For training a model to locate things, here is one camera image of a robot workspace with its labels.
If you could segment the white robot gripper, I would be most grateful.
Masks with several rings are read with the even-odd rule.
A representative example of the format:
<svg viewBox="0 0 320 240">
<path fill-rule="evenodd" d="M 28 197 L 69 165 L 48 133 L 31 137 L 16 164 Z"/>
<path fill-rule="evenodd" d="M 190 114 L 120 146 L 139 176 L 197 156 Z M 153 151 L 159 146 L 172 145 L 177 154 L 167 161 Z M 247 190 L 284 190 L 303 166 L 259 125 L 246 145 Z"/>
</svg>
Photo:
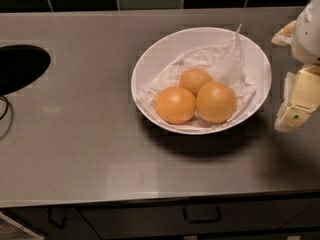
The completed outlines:
<svg viewBox="0 0 320 240">
<path fill-rule="evenodd" d="M 320 63 L 320 0 L 311 0 L 304 10 L 271 39 L 278 46 L 291 46 L 292 55 L 304 64 Z M 320 106 L 320 66 L 305 65 L 296 74 L 288 72 L 283 103 L 274 128 L 292 132 L 301 128 Z"/>
</svg>

